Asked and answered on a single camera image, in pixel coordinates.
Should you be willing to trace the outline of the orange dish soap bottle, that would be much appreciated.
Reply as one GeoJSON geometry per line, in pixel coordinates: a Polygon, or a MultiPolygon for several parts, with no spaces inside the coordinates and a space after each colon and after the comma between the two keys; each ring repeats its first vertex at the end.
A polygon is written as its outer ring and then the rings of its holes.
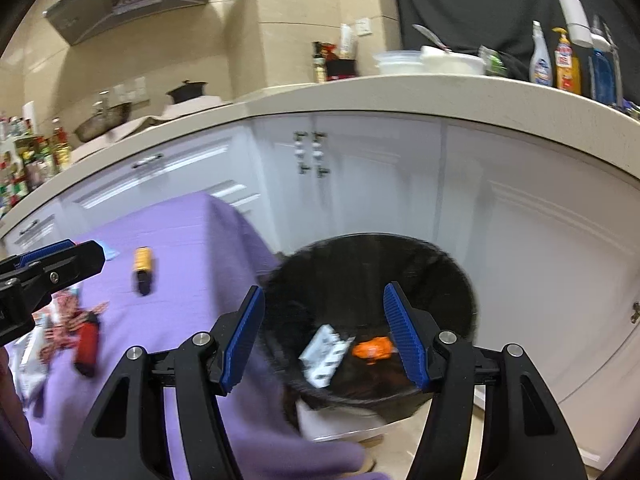
{"type": "Polygon", "coordinates": [[[579,60],[574,55],[567,30],[562,27],[553,29],[559,35],[559,42],[554,50],[556,88],[574,94],[582,93],[579,60]]]}

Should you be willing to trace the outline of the black red utensil holder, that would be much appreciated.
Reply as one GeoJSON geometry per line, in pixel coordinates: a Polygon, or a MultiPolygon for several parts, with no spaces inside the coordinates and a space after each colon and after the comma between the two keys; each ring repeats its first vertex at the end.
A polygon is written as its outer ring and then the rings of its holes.
{"type": "Polygon", "coordinates": [[[343,60],[336,58],[335,60],[326,61],[326,79],[341,80],[355,78],[358,76],[357,64],[355,60],[343,60]]]}

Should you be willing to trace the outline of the silver white foil packet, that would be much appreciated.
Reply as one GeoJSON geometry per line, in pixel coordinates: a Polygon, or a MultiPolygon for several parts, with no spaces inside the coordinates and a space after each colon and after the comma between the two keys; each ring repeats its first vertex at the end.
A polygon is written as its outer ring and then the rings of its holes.
{"type": "Polygon", "coordinates": [[[326,388],[354,340],[343,339],[329,324],[320,326],[299,356],[306,381],[314,388],[326,388]]]}

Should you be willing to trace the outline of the light blue wrapper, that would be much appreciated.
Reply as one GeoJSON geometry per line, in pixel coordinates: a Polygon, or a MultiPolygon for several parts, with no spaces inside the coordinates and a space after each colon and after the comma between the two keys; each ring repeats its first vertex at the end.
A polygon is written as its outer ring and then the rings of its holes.
{"type": "Polygon", "coordinates": [[[102,242],[102,240],[98,240],[98,244],[103,250],[106,261],[111,261],[119,256],[119,252],[116,249],[111,248],[111,246],[108,246],[106,243],[102,242]]]}

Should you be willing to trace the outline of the steel wok pan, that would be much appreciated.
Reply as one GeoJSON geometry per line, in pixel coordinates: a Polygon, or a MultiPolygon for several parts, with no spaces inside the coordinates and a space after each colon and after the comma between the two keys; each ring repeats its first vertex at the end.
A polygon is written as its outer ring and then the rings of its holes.
{"type": "Polygon", "coordinates": [[[130,101],[112,103],[110,92],[101,91],[98,99],[93,103],[93,115],[74,130],[74,135],[81,143],[87,143],[98,136],[103,136],[128,122],[131,110],[132,103],[130,101]]]}

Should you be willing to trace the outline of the blue cleaner bottle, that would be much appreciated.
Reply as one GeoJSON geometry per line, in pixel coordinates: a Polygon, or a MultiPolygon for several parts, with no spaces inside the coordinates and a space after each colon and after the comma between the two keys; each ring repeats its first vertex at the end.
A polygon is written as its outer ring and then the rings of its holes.
{"type": "Polygon", "coordinates": [[[592,53],[589,60],[591,97],[616,110],[623,108],[620,55],[611,29],[599,14],[591,24],[592,53]]]}

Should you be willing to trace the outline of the white bowl with spoon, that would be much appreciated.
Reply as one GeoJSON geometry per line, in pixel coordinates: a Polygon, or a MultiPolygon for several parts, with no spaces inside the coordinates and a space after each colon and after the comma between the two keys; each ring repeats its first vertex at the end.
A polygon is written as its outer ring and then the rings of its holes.
{"type": "Polygon", "coordinates": [[[413,24],[412,27],[426,38],[431,45],[423,46],[420,61],[425,73],[433,75],[483,76],[486,63],[477,55],[457,53],[450,49],[431,29],[413,24]]]}

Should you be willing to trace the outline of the white spray bottle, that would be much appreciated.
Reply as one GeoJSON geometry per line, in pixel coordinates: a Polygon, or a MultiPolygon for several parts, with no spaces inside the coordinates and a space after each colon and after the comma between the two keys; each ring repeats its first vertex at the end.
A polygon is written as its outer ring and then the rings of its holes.
{"type": "Polygon", "coordinates": [[[533,21],[532,37],[534,52],[529,61],[529,81],[541,86],[552,86],[551,60],[549,56],[544,32],[538,21],[533,21]]]}

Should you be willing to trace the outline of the cooking oil bottle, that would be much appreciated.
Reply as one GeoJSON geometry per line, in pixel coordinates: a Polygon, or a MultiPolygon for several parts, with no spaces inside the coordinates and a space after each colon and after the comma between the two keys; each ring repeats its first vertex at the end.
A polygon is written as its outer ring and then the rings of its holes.
{"type": "Polygon", "coordinates": [[[52,119],[52,127],[53,155],[58,170],[64,171],[72,164],[72,148],[68,144],[67,133],[60,118],[52,119]]]}

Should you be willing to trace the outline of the large white snack bag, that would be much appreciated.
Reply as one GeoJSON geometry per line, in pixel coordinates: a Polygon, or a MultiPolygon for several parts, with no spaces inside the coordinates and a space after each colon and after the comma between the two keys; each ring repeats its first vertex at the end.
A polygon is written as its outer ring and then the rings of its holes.
{"type": "Polygon", "coordinates": [[[9,346],[14,387],[24,408],[37,400],[49,374],[53,323],[48,310],[35,317],[35,327],[9,346]]]}

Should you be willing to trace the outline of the orange plastic bag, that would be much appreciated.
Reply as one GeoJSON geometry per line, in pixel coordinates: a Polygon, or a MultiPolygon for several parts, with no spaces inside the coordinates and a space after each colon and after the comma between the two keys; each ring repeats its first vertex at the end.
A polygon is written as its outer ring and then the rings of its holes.
{"type": "Polygon", "coordinates": [[[352,355],[363,360],[368,365],[378,361],[390,359],[396,353],[396,348],[390,337],[375,337],[367,341],[361,341],[352,348],[352,355]]]}

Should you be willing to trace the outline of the dark sauce bottle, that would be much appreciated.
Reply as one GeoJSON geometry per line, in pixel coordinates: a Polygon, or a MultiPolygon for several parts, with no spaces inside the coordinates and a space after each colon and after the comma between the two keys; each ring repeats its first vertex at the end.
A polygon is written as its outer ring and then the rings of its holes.
{"type": "Polygon", "coordinates": [[[314,62],[314,80],[317,84],[326,82],[326,59],[322,53],[322,43],[315,41],[312,46],[314,53],[312,54],[312,62],[314,62]]]}

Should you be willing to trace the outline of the red label dark bottle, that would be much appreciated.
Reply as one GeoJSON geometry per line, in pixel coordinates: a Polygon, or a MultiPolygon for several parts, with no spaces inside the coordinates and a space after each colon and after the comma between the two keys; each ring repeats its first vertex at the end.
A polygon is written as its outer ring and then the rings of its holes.
{"type": "Polygon", "coordinates": [[[82,376],[91,378],[96,374],[99,340],[100,320],[96,314],[89,312],[79,330],[74,357],[74,367],[82,376]]]}

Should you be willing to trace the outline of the black-lined trash bin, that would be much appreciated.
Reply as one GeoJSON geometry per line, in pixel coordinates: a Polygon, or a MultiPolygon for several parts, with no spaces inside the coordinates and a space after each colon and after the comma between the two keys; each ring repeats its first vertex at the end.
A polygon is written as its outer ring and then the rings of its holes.
{"type": "Polygon", "coordinates": [[[454,258],[425,240],[387,233],[320,240],[285,257],[265,280],[262,352],[311,408],[347,406],[392,419],[412,415],[428,400],[407,378],[399,356],[369,364],[347,353],[323,388],[304,376],[299,357],[323,325],[354,344],[388,335],[383,292],[391,281],[441,328],[474,338],[472,283],[454,258]]]}

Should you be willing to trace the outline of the white plastic container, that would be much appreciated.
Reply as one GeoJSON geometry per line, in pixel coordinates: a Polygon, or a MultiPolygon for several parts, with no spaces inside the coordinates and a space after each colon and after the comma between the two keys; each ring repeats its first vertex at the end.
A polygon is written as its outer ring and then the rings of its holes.
{"type": "Polygon", "coordinates": [[[415,75],[425,73],[420,51],[386,51],[373,55],[373,59],[381,75],[415,75]]]}

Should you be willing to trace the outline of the black cooking pot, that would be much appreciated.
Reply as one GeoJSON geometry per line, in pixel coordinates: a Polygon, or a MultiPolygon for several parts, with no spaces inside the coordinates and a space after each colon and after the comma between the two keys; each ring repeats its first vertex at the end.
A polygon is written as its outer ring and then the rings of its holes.
{"type": "Polygon", "coordinates": [[[167,95],[174,104],[180,104],[204,96],[206,84],[206,81],[184,80],[179,87],[169,90],[167,95]]]}

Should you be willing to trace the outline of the yellow label dark bottle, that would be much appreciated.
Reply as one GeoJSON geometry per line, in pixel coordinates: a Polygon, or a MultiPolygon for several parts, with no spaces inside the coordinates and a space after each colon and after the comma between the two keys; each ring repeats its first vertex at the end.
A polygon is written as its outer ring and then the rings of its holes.
{"type": "Polygon", "coordinates": [[[141,296],[148,296],[152,289],[153,269],[152,249],[139,247],[134,251],[134,290],[141,296]]]}

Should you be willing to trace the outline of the red checkered ribbon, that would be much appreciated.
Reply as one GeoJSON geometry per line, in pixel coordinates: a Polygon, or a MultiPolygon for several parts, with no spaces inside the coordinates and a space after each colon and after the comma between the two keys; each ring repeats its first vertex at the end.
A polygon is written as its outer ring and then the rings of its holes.
{"type": "Polygon", "coordinates": [[[50,304],[43,309],[48,317],[44,329],[44,344],[38,351],[43,364],[50,364],[56,352],[75,349],[80,341],[80,331],[89,321],[89,316],[98,318],[108,307],[108,302],[100,302],[94,307],[83,309],[78,292],[63,290],[57,292],[50,304]]]}

